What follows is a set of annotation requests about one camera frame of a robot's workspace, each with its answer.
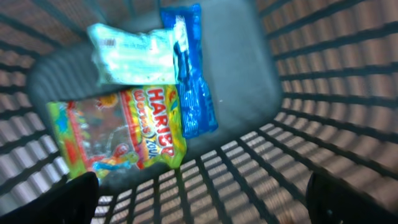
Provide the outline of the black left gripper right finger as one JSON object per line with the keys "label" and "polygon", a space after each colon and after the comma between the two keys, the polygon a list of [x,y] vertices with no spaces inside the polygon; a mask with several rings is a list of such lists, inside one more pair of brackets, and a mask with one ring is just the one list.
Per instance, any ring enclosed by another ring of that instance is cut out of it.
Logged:
{"label": "black left gripper right finger", "polygon": [[373,199],[314,172],[305,195],[312,223],[397,223],[397,214],[378,205]]}

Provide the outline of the Haribo gummy worms bag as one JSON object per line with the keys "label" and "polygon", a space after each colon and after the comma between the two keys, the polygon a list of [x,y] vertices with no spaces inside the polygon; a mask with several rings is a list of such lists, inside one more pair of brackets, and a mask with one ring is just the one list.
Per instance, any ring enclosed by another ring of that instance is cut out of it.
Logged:
{"label": "Haribo gummy worms bag", "polygon": [[81,101],[47,103],[55,139],[71,177],[178,168],[187,152],[173,85],[139,86]]}

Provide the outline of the light teal snack packet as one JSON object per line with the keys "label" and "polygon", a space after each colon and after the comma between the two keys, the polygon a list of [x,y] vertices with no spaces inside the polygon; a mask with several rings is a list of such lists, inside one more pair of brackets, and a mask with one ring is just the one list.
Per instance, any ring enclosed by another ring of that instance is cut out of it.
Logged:
{"label": "light teal snack packet", "polygon": [[99,85],[176,85],[178,69],[172,29],[133,34],[105,24],[87,28]]}

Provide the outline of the blue snack bar wrapper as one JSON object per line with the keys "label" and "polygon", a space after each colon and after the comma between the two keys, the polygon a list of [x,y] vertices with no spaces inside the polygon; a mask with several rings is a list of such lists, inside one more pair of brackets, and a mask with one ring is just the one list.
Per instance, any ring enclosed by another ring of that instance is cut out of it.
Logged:
{"label": "blue snack bar wrapper", "polygon": [[203,76],[201,6],[163,7],[160,17],[175,34],[178,58],[177,91],[180,99],[182,133],[187,139],[218,128],[211,91]]}

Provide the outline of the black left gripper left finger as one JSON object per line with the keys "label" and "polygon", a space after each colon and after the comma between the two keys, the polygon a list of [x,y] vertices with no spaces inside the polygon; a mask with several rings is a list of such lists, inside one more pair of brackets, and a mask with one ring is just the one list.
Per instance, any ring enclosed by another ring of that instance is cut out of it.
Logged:
{"label": "black left gripper left finger", "polygon": [[1,223],[91,223],[99,199],[96,174],[87,172],[20,208],[1,215]]}

